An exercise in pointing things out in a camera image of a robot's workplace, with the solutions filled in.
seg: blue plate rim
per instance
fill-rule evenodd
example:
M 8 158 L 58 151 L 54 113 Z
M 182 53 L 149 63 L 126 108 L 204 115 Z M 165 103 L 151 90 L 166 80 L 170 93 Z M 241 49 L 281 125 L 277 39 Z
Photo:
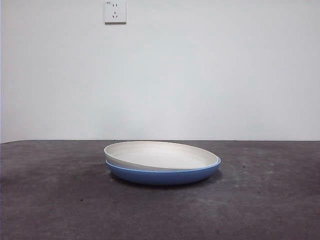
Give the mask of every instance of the blue plate rim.
M 117 166 L 117 165 L 114 165 L 110 162 L 108 162 L 108 160 L 105 160 L 106 164 L 107 165 L 110 165 L 114 168 L 117 168 L 117 169 L 121 169 L 121 170 L 127 170 L 127 171 L 133 171 L 133 172 L 140 172 L 140 173 L 185 173 L 185 172 L 196 172 L 196 171 L 201 171 L 201 170 L 206 170 L 206 169 L 211 169 L 213 167 L 217 167 L 221 164 L 221 158 L 218 157 L 218 162 L 211 165 L 211 166 L 206 166 L 206 167 L 202 167 L 202 168 L 195 168 L 195 169 L 185 169 L 185 170 L 168 170 L 168 171 L 150 171 L 150 170 L 140 170 L 140 169 L 133 169 L 133 168 L 126 168 L 126 167 L 122 167 L 122 166 Z

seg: white plate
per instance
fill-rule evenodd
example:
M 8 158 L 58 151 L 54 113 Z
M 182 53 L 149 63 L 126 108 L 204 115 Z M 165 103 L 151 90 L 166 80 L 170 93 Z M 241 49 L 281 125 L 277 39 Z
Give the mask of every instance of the white plate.
M 106 160 L 118 167 L 148 171 L 208 168 L 219 157 L 207 150 L 172 142 L 126 141 L 104 148 Z

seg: electrical outlet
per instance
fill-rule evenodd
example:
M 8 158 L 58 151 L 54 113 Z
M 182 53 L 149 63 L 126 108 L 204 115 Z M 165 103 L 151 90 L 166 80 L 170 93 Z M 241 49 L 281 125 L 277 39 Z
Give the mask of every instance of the electrical outlet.
M 110 0 L 104 2 L 104 23 L 127 23 L 127 0 Z

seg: plate rim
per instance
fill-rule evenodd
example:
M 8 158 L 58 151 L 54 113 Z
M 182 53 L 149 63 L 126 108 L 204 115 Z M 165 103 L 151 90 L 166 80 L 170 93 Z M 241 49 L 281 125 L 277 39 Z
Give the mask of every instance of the plate rim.
M 142 170 L 142 169 L 134 169 L 134 168 L 126 168 L 126 167 L 122 167 L 122 166 L 117 166 L 114 165 L 110 162 L 108 162 L 108 160 L 106 159 L 105 162 L 106 164 L 109 166 L 112 166 L 113 168 L 116 169 L 121 169 L 121 170 L 126 170 L 126 171 L 132 171 L 132 172 L 140 172 L 140 173 L 158 173 L 158 174 L 165 174 L 165 173 L 186 173 L 186 172 L 196 172 L 196 171 L 201 171 L 201 170 L 206 170 L 206 169 L 211 169 L 214 167 L 217 167 L 221 164 L 221 158 L 216 156 L 218 158 L 218 162 L 215 163 L 214 165 L 210 165 L 210 166 L 206 166 L 206 167 L 201 167 L 201 168 L 194 168 L 194 169 L 183 169 L 183 170 L 168 170 L 168 171 L 159 171 L 159 170 Z
M 121 160 L 117 157 L 114 157 L 112 156 L 111 154 L 107 153 L 106 150 L 107 148 L 111 147 L 111 146 L 114 146 L 114 145 L 117 145 L 117 144 L 125 144 L 125 143 L 165 143 L 165 144 L 173 144 L 173 145 L 182 145 L 182 146 L 187 146 L 187 147 L 190 147 L 190 148 L 194 148 L 194 149 L 198 149 L 198 150 L 201 150 L 201 151 L 205 151 L 213 156 L 215 156 L 218 161 L 213 164 L 213 165 L 209 165 L 209 166 L 205 166 L 205 167 L 201 167 L 201 168 L 180 168 L 180 169 L 172 169 L 172 168 L 169 168 L 169 167 L 154 167 L 154 166 L 149 166 L 149 165 L 141 165 L 141 164 L 137 164 L 137 163 L 132 163 L 134 165 L 137 165 L 137 166 L 146 166 L 146 167 L 150 167 L 150 168 L 155 168 L 155 169 L 166 169 L 167 171 L 164 171 L 164 172 L 171 172 L 170 169 L 172 169 L 172 171 L 185 171 L 185 170 L 197 170 L 197 169 L 206 169 L 206 168 L 211 168 L 215 165 L 217 165 L 219 162 L 221 162 L 221 158 L 219 156 L 217 156 L 216 154 L 214 154 L 213 152 L 211 151 L 208 151 L 208 150 L 205 150 L 203 148 L 200 148 L 200 147 L 196 147 L 196 146 L 192 146 L 192 145 L 187 145 L 187 144 L 182 144 L 182 143 L 177 143 L 177 142 L 169 142 L 169 141 L 152 141 L 152 140 L 137 140 L 137 141 L 132 141 L 132 140 L 129 140 L 129 141 L 121 141 L 121 142 L 116 142 L 116 143 L 112 143 L 112 144 L 109 144 L 107 146 L 104 147 L 103 149 L 103 152 L 106 156 L 110 157 L 110 158 L 113 158 L 113 159 L 116 159 L 118 161 L 121 161 L 121 162 L 126 162 L 126 163 L 130 163 L 130 162 L 127 162 L 127 161 L 124 161 L 124 160 Z

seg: plate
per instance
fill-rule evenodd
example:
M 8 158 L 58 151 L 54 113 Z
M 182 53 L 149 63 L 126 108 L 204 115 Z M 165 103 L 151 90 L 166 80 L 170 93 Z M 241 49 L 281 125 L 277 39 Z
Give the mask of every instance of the plate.
M 221 161 L 207 150 L 163 141 L 119 142 L 106 146 L 104 154 L 114 166 L 160 172 L 205 169 Z
M 181 185 L 204 180 L 218 169 L 220 163 L 221 160 L 218 158 L 215 165 L 204 168 L 150 171 L 116 166 L 106 160 L 106 164 L 109 166 L 111 172 L 117 177 L 137 184 L 156 186 Z

